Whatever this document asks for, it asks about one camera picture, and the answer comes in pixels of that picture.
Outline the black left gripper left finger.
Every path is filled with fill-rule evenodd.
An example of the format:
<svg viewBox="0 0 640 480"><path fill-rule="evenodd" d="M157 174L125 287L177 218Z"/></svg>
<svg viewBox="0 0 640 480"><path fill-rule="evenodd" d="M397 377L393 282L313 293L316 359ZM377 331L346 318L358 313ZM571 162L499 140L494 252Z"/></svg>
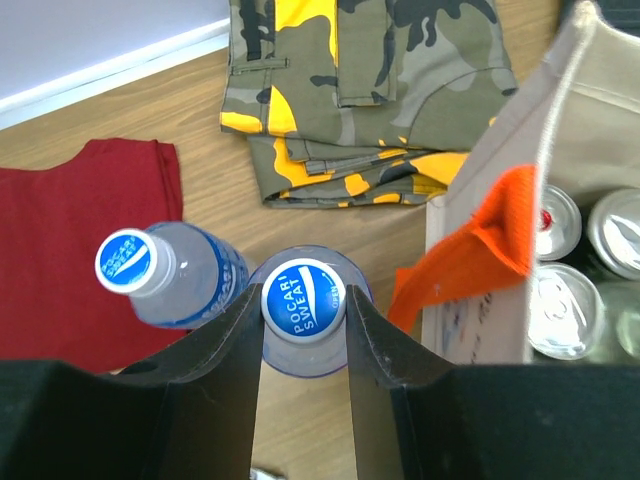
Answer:
<svg viewBox="0 0 640 480"><path fill-rule="evenodd" d="M5 479L246 479L261 370L260 288L121 373L1 365Z"/></svg>

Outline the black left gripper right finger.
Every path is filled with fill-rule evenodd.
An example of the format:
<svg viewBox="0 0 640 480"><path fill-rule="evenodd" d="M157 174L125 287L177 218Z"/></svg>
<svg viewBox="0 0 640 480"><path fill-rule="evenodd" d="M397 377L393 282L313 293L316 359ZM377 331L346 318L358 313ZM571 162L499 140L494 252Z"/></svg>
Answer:
<svg viewBox="0 0 640 480"><path fill-rule="evenodd" d="M346 343L361 479L635 479L633 366L455 365L349 286Z"/></svg>

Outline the Pocari Sweat bottle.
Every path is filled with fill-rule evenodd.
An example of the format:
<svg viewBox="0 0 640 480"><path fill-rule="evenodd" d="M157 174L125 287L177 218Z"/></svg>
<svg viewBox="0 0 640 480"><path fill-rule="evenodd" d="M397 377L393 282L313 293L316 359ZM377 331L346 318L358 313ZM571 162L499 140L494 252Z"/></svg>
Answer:
<svg viewBox="0 0 640 480"><path fill-rule="evenodd" d="M264 261L249 282L259 284L263 360L293 377L318 378L347 365L346 287L372 299L360 268L338 251L302 245Z"/></svg>
<svg viewBox="0 0 640 480"><path fill-rule="evenodd" d="M193 330L247 288L254 265L227 241L173 221L112 233L96 253L94 270L105 289L129 298L143 323Z"/></svg>

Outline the beige canvas tote bag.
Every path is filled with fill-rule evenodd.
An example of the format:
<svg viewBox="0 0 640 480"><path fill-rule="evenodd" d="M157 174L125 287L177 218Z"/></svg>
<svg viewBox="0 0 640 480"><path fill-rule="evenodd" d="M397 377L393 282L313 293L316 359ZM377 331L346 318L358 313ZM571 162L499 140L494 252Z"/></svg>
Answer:
<svg viewBox="0 0 640 480"><path fill-rule="evenodd" d="M578 1L448 192L427 251L397 274L390 321L459 363L529 362L542 192L576 201L639 183L639 5Z"/></svg>

